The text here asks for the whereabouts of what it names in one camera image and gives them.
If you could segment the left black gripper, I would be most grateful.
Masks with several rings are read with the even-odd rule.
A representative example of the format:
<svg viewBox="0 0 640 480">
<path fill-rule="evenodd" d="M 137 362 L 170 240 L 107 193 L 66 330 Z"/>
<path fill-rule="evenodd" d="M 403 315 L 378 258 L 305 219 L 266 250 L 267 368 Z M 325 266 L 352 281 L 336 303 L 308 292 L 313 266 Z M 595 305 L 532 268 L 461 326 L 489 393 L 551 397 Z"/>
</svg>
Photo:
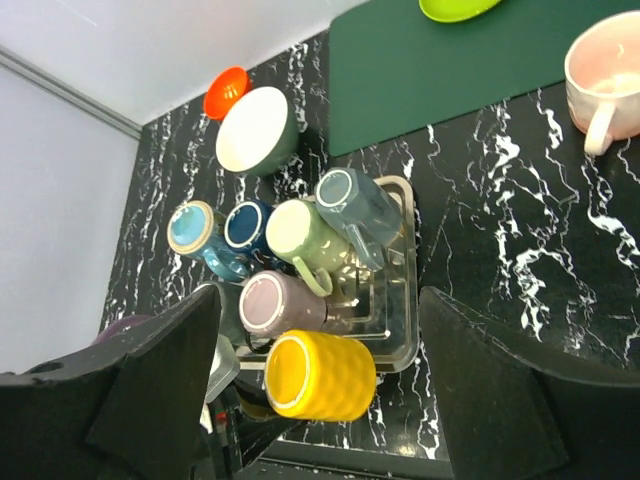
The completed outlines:
<svg viewBox="0 0 640 480">
<path fill-rule="evenodd" d="M 189 477 L 232 479 L 299 424 L 279 415 L 263 390 L 235 379 L 203 405 Z"/>
</svg>

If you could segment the grey-blue ceramic mug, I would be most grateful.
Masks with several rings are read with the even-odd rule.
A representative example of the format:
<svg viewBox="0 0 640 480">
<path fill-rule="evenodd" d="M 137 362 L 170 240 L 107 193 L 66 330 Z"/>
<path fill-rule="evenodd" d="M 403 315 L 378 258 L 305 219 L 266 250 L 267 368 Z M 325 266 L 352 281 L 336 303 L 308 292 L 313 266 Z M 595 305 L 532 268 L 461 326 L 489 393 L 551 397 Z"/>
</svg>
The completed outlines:
<svg viewBox="0 0 640 480">
<path fill-rule="evenodd" d="M 363 265 L 380 271 L 383 250 L 403 229 L 397 202 L 363 172 L 334 167 L 319 180 L 315 204 L 321 217 L 355 248 Z"/>
</svg>

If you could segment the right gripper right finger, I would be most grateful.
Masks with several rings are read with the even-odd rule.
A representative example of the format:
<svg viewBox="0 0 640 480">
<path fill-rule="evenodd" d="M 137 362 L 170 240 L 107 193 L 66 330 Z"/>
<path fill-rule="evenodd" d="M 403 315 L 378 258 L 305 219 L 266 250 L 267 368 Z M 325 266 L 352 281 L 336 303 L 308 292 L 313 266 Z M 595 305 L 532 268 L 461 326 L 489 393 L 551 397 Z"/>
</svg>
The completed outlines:
<svg viewBox="0 0 640 480">
<path fill-rule="evenodd" d="M 457 479 L 636 479 L 639 374 L 425 287 L 419 323 Z"/>
</svg>

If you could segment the small yellow bowl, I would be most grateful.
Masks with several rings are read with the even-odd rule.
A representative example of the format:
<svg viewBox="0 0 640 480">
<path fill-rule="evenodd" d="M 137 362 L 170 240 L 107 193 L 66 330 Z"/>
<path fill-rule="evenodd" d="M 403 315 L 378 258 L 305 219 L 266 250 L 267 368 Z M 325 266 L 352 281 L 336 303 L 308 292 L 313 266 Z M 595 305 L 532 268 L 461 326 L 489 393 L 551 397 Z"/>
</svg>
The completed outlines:
<svg viewBox="0 0 640 480">
<path fill-rule="evenodd" d="M 376 391 L 376 365 L 360 341 L 289 330 L 271 346 L 264 384 L 271 407 L 299 420 L 351 422 L 364 415 Z"/>
</svg>

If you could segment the blue mug yellow inside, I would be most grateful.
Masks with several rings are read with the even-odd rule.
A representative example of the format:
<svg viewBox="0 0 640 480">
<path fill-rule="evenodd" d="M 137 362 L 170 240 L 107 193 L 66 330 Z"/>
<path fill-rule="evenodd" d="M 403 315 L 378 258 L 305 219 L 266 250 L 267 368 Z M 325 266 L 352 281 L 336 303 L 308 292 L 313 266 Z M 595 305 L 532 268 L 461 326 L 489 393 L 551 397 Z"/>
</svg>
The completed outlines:
<svg viewBox="0 0 640 480">
<path fill-rule="evenodd" d="M 251 274 L 250 261 L 229 247 L 224 237 L 225 223 L 225 215 L 204 201 L 193 200 L 171 215 L 167 240 L 176 254 L 201 260 L 217 277 L 242 282 Z"/>
</svg>

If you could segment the light green mug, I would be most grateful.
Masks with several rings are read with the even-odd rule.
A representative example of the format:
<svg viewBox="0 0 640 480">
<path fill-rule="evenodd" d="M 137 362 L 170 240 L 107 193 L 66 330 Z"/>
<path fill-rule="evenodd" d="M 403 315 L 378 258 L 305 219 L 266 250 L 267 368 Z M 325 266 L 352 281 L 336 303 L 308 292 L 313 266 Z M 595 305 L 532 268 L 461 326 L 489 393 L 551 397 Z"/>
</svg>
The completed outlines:
<svg viewBox="0 0 640 480">
<path fill-rule="evenodd" d="M 319 297 L 334 291 L 332 274 L 347 264 L 352 248 L 319 214 L 315 204 L 291 199 L 279 204 L 266 226 L 271 251 L 294 266 Z"/>
</svg>

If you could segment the dark blue mug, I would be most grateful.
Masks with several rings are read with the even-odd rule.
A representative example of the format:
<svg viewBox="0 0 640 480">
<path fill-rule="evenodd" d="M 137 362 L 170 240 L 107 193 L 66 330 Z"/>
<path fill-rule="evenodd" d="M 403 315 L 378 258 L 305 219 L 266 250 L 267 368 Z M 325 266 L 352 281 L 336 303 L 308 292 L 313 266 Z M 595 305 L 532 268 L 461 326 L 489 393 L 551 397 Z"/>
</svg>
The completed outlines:
<svg viewBox="0 0 640 480">
<path fill-rule="evenodd" d="M 280 263 L 266 239 L 273 211 L 272 205 L 261 200 L 245 200 L 230 211 L 224 225 L 224 238 L 232 251 L 248 255 L 269 269 L 278 268 Z"/>
</svg>

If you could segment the translucent purple cup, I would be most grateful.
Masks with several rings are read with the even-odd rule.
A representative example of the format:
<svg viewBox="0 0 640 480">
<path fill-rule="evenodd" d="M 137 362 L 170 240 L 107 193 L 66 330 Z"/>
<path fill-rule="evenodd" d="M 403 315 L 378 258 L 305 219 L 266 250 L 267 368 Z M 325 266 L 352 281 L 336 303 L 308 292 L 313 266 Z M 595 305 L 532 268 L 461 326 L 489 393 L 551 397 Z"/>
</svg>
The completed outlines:
<svg viewBox="0 0 640 480">
<path fill-rule="evenodd" d="M 243 287 L 239 315 L 248 332 L 276 338 L 292 329 L 320 331 L 327 319 L 327 304 L 301 279 L 263 271 Z"/>
</svg>

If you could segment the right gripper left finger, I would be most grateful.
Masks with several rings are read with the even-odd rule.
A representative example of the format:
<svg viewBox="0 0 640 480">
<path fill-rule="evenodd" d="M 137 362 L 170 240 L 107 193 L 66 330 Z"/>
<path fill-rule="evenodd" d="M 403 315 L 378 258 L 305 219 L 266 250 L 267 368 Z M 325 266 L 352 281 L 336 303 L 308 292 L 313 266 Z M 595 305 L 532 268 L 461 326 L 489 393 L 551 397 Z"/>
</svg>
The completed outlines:
<svg viewBox="0 0 640 480">
<path fill-rule="evenodd" d="M 220 313 L 205 285 L 124 334 L 2 374 L 2 478 L 188 478 Z"/>
</svg>

